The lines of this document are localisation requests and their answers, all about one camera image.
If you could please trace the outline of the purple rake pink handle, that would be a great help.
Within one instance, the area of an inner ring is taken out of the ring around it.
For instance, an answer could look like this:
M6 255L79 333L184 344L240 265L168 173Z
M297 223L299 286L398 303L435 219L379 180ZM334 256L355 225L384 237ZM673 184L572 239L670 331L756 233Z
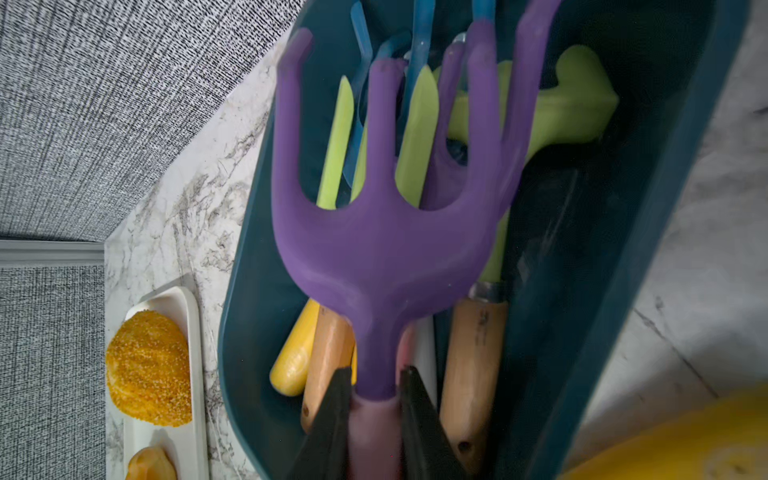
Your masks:
M324 210L299 182L301 71L312 47L294 32L279 61L274 105L271 210L276 244L301 290L346 317L358 351L348 430L354 479L397 479L402 437L396 393L401 335L413 321L452 306L480 277L497 224L519 185L531 136L555 1L533 1L516 28L506 101L499 98L495 31L468 31L469 149L462 191L425 211L404 198Z
M451 155L447 141L451 138L468 142L469 98L460 86L466 51L464 41L454 41L446 49L438 80L439 116L432 154L426 172L420 205L428 210L441 208L453 201L465 183L466 167ZM410 353L405 363L411 365Z

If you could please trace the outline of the teal plastic storage box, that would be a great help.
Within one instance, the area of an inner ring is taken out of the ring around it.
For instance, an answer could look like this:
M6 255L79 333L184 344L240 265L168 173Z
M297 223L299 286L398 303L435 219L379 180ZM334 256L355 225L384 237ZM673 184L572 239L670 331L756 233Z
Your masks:
M566 1L544 77L574 44L599 57L619 105L602 139L550 147L523 177L512 238L558 213L550 251L512 293L489 449L490 479L550 479L642 285L748 22L746 1ZM264 479L287 476L304 442L300 403L268 372L305 297L271 218L273 136L262 141L219 329L231 427Z

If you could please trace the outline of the light blue fork white handle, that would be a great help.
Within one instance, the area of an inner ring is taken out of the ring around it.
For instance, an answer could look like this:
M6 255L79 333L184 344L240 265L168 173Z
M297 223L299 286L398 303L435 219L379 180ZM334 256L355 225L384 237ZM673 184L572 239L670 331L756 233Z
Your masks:
M473 1L472 14L494 22L495 1ZM434 408L438 404L437 357L435 347L434 318L427 316L414 325L411 365L418 370L424 388Z

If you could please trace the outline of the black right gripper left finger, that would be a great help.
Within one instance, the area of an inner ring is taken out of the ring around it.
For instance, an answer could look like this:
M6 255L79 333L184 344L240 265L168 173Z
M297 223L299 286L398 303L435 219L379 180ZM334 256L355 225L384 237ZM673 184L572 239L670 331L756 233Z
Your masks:
M351 368L337 369L287 479L346 479Z

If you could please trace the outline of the white rectangular tray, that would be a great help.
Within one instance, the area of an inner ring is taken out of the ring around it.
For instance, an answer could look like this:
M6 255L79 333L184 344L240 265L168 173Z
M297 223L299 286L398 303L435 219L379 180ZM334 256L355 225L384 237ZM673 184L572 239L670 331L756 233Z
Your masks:
M131 307L106 350L110 399L123 414L128 479L207 479L197 302L180 286Z

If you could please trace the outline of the sesame oval bread roll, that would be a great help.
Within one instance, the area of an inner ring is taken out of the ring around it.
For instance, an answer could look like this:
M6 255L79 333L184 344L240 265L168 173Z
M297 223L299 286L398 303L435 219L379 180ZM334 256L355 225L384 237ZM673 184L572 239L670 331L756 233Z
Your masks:
M110 341L105 361L110 398L123 414L161 427L192 421L188 342L171 319L135 313Z

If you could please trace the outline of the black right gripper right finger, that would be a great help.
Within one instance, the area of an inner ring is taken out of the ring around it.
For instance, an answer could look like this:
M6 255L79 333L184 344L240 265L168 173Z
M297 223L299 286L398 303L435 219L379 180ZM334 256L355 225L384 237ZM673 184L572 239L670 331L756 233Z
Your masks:
M399 393L404 478L469 479L414 366L406 366L400 372Z

